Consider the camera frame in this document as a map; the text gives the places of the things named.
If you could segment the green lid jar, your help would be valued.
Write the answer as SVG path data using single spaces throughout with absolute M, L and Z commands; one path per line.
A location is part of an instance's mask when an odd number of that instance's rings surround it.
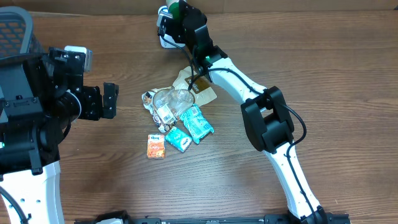
M 185 0 L 166 0 L 168 12 L 172 14 L 175 20 L 180 19 L 180 1 Z

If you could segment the beige brown snack pouch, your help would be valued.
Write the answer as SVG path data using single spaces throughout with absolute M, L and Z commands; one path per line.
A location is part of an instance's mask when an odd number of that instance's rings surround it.
M 154 88 L 142 94 L 144 108 L 149 111 L 161 133 L 168 132 L 177 124 L 179 116 L 194 104 L 201 107 L 217 98 L 216 93 L 204 78 L 199 78 L 188 89 L 197 74 L 186 67 L 179 71 L 172 86 Z

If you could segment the orange tissue pack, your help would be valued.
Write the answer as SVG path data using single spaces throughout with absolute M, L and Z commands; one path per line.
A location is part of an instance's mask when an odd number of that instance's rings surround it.
M 147 140 L 147 157 L 149 159 L 164 159 L 165 151 L 165 136 L 163 134 L 149 134 Z

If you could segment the teal tissue pack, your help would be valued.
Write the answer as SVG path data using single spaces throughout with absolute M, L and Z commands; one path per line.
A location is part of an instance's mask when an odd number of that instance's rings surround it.
M 165 136 L 165 139 L 173 147 L 175 147 L 182 153 L 184 153 L 188 149 L 193 141 L 193 139 L 188 134 L 175 126 Z

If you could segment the light green tissue pack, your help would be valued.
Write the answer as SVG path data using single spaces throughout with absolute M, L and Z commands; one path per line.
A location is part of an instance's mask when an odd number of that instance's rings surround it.
M 193 104 L 188 110 L 181 114 L 180 120 L 183 122 L 183 125 L 196 144 L 199 144 L 205 136 L 215 131 L 212 125 L 203 116 L 197 104 Z

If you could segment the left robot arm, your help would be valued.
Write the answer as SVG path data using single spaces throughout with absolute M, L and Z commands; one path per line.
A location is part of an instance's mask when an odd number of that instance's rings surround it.
M 50 48 L 1 59 L 1 197 L 13 223 L 63 223 L 59 145 L 77 119 L 116 116 L 119 87 L 86 86 L 92 53 Z

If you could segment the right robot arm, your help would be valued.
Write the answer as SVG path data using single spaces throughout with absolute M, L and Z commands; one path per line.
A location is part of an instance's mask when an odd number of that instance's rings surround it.
M 167 1 L 158 11 L 158 35 L 178 47 L 184 45 L 200 77 L 222 87 L 241 105 L 243 123 L 250 143 L 271 162 L 283 188 L 289 209 L 289 223 L 328 223 L 328 217 L 312 193 L 299 164 L 293 137 L 293 117 L 300 116 L 287 106 L 276 86 L 266 88 L 241 72 L 217 45 L 207 27 L 207 17 L 186 1 Z

